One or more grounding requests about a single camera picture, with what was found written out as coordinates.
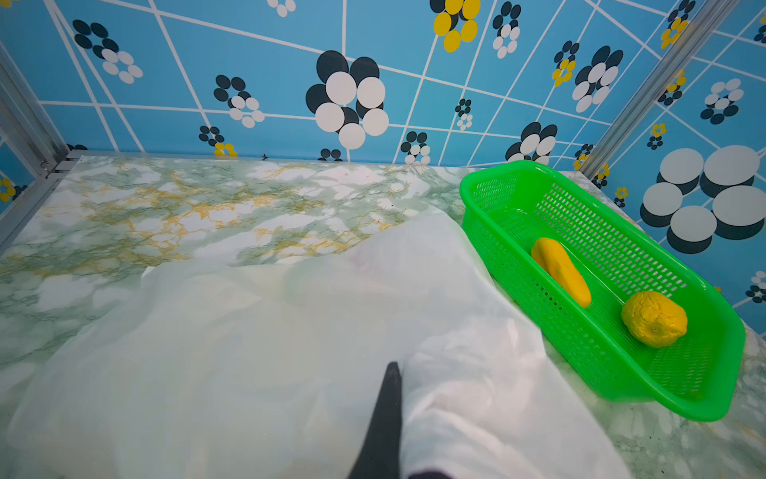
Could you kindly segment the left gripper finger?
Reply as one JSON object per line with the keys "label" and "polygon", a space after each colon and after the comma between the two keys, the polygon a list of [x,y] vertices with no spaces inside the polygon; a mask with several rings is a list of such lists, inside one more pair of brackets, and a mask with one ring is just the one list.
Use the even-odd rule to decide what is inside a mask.
{"label": "left gripper finger", "polygon": [[397,362],[386,367],[361,450],[348,479],[400,478],[402,377]]}

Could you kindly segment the white plastic bag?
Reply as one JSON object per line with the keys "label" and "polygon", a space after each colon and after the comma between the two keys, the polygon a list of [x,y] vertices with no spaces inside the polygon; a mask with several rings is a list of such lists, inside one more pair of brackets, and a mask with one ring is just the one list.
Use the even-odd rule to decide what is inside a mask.
{"label": "white plastic bag", "polygon": [[347,478],[387,365],[400,478],[626,478],[602,427],[432,210],[337,255],[166,263],[35,374],[27,477]]}

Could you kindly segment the orange yellow papaya fruit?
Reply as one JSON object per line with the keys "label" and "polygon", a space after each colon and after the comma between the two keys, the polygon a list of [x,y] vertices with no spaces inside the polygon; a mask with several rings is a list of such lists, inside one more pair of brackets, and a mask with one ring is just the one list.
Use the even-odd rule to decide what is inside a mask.
{"label": "orange yellow papaya fruit", "polygon": [[590,288],[561,243],[554,239],[537,239],[532,257],[580,307],[590,306]]}

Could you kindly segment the yellow lemon fruit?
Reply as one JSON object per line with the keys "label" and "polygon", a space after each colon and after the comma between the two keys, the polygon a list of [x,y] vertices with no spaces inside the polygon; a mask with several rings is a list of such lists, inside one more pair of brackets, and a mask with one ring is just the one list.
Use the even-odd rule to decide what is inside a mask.
{"label": "yellow lemon fruit", "polygon": [[685,310],[656,291],[642,291],[630,297],[620,318],[636,340],[652,348],[673,345],[688,329]]}

